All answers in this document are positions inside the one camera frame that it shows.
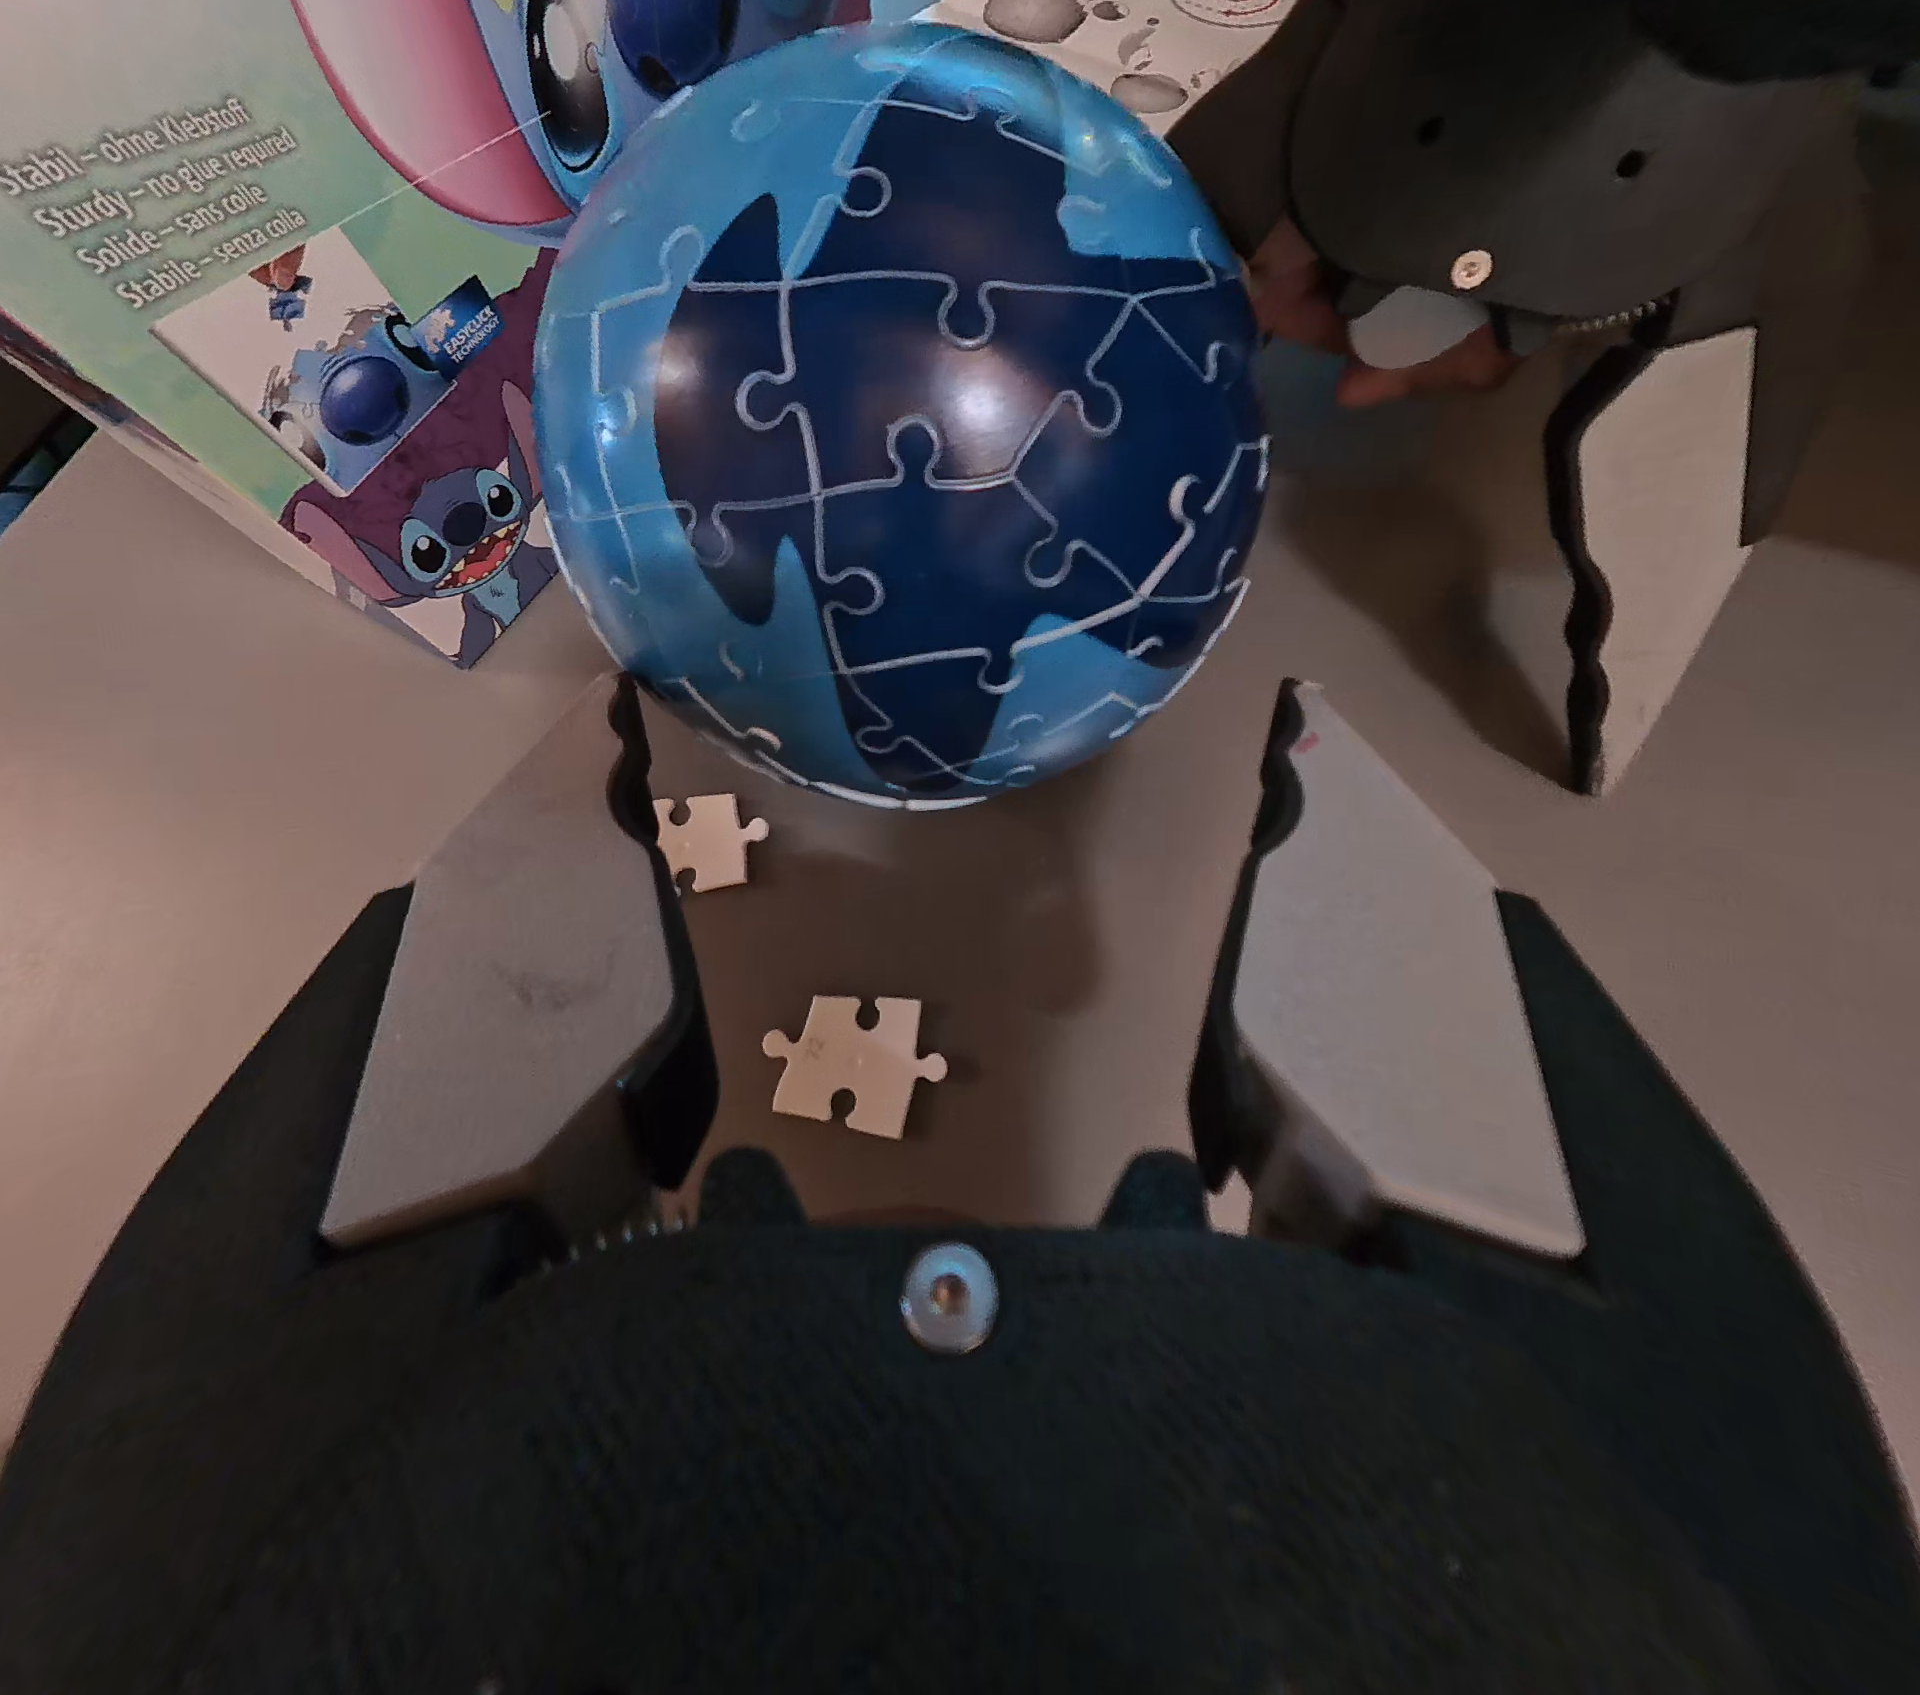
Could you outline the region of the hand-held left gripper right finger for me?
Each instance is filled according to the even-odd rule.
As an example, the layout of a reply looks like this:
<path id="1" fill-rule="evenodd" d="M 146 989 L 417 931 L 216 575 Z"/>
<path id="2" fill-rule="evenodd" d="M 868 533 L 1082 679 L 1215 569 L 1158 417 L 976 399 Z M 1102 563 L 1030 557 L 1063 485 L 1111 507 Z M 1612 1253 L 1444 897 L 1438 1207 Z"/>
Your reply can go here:
<path id="1" fill-rule="evenodd" d="M 1252 1231 L 1411 1215 L 1580 1255 L 1501 887 L 1317 683 L 1281 687 L 1220 947 L 1196 1147 Z"/>

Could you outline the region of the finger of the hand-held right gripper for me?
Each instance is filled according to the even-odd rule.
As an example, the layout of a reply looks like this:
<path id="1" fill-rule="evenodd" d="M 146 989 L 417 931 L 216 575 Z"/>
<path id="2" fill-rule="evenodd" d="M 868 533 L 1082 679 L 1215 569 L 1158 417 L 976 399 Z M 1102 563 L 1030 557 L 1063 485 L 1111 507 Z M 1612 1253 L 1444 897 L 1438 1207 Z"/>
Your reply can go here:
<path id="1" fill-rule="evenodd" d="M 1677 301 L 1583 325 L 1595 351 L 1544 427 L 1568 577 L 1568 785 L 1617 789 L 1742 575 L 1759 333 L 1679 341 Z"/>

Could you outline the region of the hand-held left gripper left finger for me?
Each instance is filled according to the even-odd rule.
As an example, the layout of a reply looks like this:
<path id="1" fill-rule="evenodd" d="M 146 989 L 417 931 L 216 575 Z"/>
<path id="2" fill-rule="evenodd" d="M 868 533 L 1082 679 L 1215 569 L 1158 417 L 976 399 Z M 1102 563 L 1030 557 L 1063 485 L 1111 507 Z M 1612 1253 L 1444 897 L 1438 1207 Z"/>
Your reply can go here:
<path id="1" fill-rule="evenodd" d="M 568 1243 L 684 1227 L 718 1063 L 630 677 L 587 693 L 409 889 L 321 1231 L 527 1205 Z"/>

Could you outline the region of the cartoon printed puzzle box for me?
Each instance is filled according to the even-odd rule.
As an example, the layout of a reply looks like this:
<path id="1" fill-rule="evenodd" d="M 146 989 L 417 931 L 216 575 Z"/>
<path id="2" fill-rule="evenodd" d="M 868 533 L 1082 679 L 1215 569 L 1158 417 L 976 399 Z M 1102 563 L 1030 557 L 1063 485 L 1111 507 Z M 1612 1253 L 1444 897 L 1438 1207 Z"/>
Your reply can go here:
<path id="1" fill-rule="evenodd" d="M 5 357 L 481 661 L 558 571 L 557 247 L 680 89 L 870 0 L 2 0 Z"/>

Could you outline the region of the person's right hand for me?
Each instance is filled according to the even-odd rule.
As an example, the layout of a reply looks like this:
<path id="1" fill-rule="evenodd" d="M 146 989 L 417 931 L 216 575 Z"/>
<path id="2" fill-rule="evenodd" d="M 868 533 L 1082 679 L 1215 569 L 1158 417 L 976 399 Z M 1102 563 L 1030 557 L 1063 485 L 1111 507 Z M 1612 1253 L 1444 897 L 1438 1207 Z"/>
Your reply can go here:
<path id="1" fill-rule="evenodd" d="M 1372 409 L 1408 397 L 1494 391 L 1525 363 L 1504 349 L 1488 327 L 1478 327 L 1422 363 L 1364 363 L 1352 351 L 1349 325 L 1336 313 L 1318 255 L 1291 219 L 1281 219 L 1261 241 L 1247 275 L 1262 335 L 1332 355 L 1343 363 L 1335 399 L 1345 409 Z"/>

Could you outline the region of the blue puzzle ball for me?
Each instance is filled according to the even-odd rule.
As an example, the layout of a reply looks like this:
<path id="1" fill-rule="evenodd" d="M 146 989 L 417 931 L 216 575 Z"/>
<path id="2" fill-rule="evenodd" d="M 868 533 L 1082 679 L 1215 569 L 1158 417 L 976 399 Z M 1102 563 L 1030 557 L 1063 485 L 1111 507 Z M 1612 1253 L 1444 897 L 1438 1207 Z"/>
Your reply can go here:
<path id="1" fill-rule="evenodd" d="M 1269 487 L 1243 267 L 1138 117 L 934 23 L 664 103 L 558 249 L 558 567 L 638 687 L 873 807 L 1067 773 L 1192 679 Z"/>

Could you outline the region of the white puzzle piece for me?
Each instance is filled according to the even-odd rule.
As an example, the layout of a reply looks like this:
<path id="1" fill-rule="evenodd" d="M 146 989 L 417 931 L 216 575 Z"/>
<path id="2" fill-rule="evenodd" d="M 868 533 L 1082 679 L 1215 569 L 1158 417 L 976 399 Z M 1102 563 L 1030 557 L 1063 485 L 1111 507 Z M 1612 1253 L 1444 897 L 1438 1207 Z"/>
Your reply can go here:
<path id="1" fill-rule="evenodd" d="M 924 1003 L 918 997 L 877 997 L 873 1023 L 862 1021 L 862 1007 L 856 995 L 815 995 L 799 1037 L 762 1035 L 765 1055 L 783 1063 L 774 1113 L 831 1123 L 837 1099 L 850 1095 L 845 1115 L 850 1131 L 904 1135 L 918 1083 L 943 1083 L 948 1059 L 920 1049 Z"/>
<path id="2" fill-rule="evenodd" d="M 745 887 L 756 845 L 772 837 L 770 821 L 745 811 L 734 793 L 662 795 L 653 801 L 653 815 L 674 885 L 696 893 Z"/>

